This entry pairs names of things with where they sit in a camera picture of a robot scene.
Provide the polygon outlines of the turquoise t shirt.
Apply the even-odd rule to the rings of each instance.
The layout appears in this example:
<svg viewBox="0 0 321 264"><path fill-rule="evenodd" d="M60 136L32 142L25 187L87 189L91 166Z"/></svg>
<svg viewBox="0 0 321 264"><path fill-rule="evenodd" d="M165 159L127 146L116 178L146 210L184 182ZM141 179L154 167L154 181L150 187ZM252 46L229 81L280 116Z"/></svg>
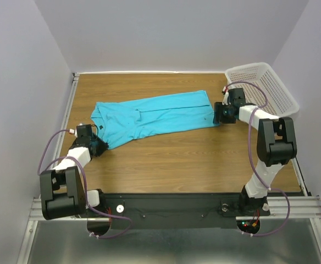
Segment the turquoise t shirt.
<svg viewBox="0 0 321 264"><path fill-rule="evenodd" d="M125 102L97 102L91 120L110 150L159 134L211 128L214 110L204 90Z"/></svg>

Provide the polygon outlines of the white plastic basket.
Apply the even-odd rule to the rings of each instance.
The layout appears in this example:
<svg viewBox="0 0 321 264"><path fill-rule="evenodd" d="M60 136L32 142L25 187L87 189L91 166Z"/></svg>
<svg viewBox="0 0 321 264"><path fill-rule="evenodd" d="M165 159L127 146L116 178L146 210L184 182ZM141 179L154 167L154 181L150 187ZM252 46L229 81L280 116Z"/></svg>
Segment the white plastic basket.
<svg viewBox="0 0 321 264"><path fill-rule="evenodd" d="M266 97L268 103L263 110L269 114L285 117L293 116L299 111L296 100L272 67L265 62L227 69L225 76L228 83L233 83L231 88L243 89L248 103L261 106Z"/></svg>

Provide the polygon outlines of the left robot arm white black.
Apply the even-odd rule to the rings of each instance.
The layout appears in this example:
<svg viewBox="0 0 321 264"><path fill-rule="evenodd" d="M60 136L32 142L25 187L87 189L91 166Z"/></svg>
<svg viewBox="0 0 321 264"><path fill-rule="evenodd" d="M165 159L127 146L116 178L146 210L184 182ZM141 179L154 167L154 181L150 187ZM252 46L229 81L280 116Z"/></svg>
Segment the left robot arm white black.
<svg viewBox="0 0 321 264"><path fill-rule="evenodd" d="M108 149L93 125L80 124L75 129L64 130L76 139L60 163L52 169L38 171L40 177L41 207L44 219L51 220L86 212L87 181L83 168L94 157Z"/></svg>

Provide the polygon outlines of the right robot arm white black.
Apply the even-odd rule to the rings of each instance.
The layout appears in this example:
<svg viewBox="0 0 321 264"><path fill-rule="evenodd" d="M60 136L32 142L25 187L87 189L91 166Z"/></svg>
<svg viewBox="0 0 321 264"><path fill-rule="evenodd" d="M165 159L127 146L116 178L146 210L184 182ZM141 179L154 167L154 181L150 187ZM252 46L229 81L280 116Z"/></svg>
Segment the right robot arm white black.
<svg viewBox="0 0 321 264"><path fill-rule="evenodd" d="M258 162L253 164L252 148L248 145L248 158L253 170L251 179L244 185L233 210L244 216L251 212L268 211L267 195L277 173L297 155L294 121L278 117L248 103L242 88L223 88L224 99L214 105L215 125L234 124L242 121L249 130L257 130L256 153Z"/></svg>

